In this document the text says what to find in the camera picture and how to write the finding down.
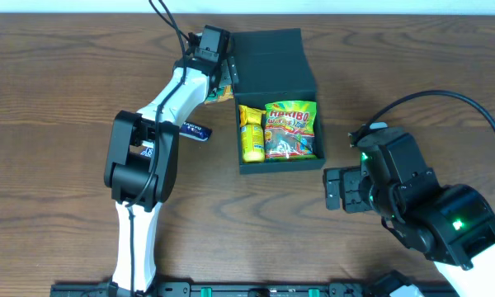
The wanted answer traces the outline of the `small yellow candy wrapper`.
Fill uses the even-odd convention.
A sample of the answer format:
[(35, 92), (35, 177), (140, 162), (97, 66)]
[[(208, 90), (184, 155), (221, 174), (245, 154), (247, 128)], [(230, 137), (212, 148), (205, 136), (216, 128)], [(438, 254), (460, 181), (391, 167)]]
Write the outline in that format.
[(266, 114), (263, 110), (245, 105), (239, 105), (238, 109), (241, 127), (245, 125), (260, 125), (262, 123), (262, 117)]

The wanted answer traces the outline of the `yellow candy tube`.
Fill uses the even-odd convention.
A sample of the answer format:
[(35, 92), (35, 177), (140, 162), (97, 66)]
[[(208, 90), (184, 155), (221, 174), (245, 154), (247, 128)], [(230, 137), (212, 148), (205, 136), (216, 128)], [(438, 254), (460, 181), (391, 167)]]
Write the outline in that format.
[(264, 132), (259, 124), (246, 124), (240, 129), (244, 163), (265, 161)]

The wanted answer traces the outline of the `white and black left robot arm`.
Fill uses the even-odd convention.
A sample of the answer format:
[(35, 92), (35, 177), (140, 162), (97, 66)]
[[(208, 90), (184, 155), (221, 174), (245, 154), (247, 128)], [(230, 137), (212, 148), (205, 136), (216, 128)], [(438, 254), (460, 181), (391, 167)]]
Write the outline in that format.
[(222, 82), (238, 82), (232, 58), (183, 59), (147, 106), (115, 117), (104, 174), (119, 218), (110, 296), (145, 296), (152, 291), (158, 218), (176, 182), (180, 128)]

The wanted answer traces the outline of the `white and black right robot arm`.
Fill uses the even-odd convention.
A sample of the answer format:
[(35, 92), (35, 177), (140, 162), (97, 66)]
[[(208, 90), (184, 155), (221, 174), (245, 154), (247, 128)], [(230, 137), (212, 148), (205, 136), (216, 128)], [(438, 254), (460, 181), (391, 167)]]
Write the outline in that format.
[(459, 296), (495, 296), (495, 214), (464, 184), (441, 185), (417, 141), (401, 128), (372, 130), (361, 162), (323, 173), (326, 205), (373, 211), (405, 248), (435, 264)]

